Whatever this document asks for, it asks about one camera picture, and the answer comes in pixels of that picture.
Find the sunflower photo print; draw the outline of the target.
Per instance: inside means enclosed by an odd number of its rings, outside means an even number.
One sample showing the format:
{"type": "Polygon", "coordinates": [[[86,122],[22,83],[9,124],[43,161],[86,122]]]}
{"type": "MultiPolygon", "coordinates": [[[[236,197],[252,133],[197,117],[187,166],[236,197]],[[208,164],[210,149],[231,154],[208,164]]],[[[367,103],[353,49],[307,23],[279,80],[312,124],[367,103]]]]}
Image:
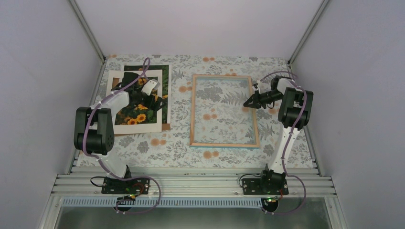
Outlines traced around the sunflower photo print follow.
{"type": "Polygon", "coordinates": [[[152,70],[162,70],[163,72],[163,80],[160,85],[162,86],[162,98],[167,101],[167,105],[162,108],[163,111],[163,123],[168,124],[168,118],[170,116],[170,111],[169,111],[169,89],[171,88],[171,67],[169,65],[151,65],[147,73],[150,73],[152,70]]]}

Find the white mat sunflower photo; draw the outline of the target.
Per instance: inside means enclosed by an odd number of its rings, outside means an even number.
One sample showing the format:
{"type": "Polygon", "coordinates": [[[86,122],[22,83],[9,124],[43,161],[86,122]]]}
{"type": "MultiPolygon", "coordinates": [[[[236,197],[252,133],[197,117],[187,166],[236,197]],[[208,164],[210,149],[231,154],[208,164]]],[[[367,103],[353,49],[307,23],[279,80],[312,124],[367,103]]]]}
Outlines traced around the white mat sunflower photo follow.
{"type": "MultiPolygon", "coordinates": [[[[111,94],[112,88],[118,83],[121,83],[124,78],[124,73],[137,73],[141,74],[142,71],[116,71],[110,70],[108,73],[107,89],[105,96],[111,94]]],[[[149,79],[157,80],[162,83],[163,72],[162,70],[152,70],[147,73],[149,79]]],[[[162,97],[162,86],[157,87],[152,95],[162,97]]],[[[151,109],[146,109],[144,106],[136,106],[133,109],[130,107],[124,107],[119,112],[116,113],[114,124],[114,133],[116,135],[129,135],[129,134],[140,134],[140,133],[150,133],[150,132],[161,132],[162,131],[162,109],[154,112],[151,109]]]]}

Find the teal and wood picture frame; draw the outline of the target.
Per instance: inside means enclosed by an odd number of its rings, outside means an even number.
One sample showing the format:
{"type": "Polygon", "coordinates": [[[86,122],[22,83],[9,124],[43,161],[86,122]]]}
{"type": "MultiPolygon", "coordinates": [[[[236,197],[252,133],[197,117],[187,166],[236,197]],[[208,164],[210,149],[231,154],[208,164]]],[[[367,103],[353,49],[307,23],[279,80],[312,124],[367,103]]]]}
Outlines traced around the teal and wood picture frame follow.
{"type": "Polygon", "coordinates": [[[259,148],[256,111],[244,106],[253,92],[249,76],[195,74],[190,146],[259,148]]]}

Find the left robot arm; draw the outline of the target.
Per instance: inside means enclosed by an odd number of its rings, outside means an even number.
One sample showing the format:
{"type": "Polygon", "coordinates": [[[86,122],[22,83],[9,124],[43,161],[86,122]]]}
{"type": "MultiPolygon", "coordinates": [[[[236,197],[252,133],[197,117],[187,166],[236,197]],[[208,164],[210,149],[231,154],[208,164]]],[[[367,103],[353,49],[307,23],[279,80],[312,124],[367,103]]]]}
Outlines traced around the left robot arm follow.
{"type": "Polygon", "coordinates": [[[115,179],[114,187],[127,193],[133,187],[130,170],[113,152],[116,135],[162,130],[166,98],[160,85],[161,71],[150,77],[141,72],[113,71],[112,86],[106,97],[75,113],[74,146],[95,159],[115,179]]]}

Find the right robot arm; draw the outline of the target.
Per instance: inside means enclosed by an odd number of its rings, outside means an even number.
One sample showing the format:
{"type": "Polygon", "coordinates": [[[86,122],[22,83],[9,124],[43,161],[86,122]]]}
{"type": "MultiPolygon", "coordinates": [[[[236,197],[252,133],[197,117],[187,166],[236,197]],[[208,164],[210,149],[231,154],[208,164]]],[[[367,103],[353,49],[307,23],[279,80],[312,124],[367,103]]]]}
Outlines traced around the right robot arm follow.
{"type": "Polygon", "coordinates": [[[277,101],[281,102],[277,117],[280,123],[278,146],[271,162],[266,164],[260,174],[258,188],[263,194],[286,194],[288,188],[286,163],[294,141],[309,122],[313,92],[302,89],[295,80],[281,75],[271,80],[270,87],[270,91],[262,93],[259,82],[253,84],[254,92],[244,102],[244,107],[259,109],[273,105],[277,101]]]}

